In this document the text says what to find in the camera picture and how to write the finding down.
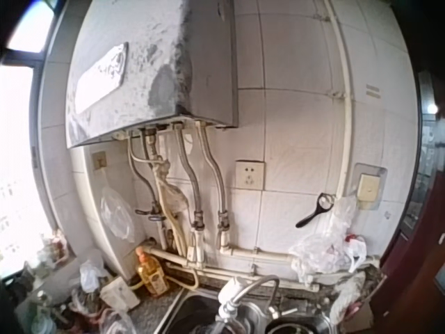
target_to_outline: water heater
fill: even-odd
[[[238,123],[233,0],[95,0],[67,85],[69,148],[123,130]]]

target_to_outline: countertop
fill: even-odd
[[[137,295],[141,302],[129,313],[137,334],[154,333],[180,291],[180,287],[172,285],[169,292],[156,299],[146,289],[139,289]]]

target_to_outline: light switch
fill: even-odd
[[[380,178],[374,175],[361,174],[357,188],[357,199],[362,202],[374,202],[378,197]]]
[[[263,190],[264,162],[238,160],[236,162],[236,188]]]

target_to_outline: bright window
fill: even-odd
[[[34,1],[17,25],[9,40],[8,48],[41,52],[47,41],[53,17],[53,10],[45,2]]]
[[[29,101],[34,69],[0,65],[0,277],[34,260],[51,228],[33,174]]]

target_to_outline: yellow bottle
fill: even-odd
[[[170,289],[170,286],[159,261],[144,252],[142,247],[136,248],[136,254],[140,262],[137,272],[149,293],[155,298],[165,294]]]

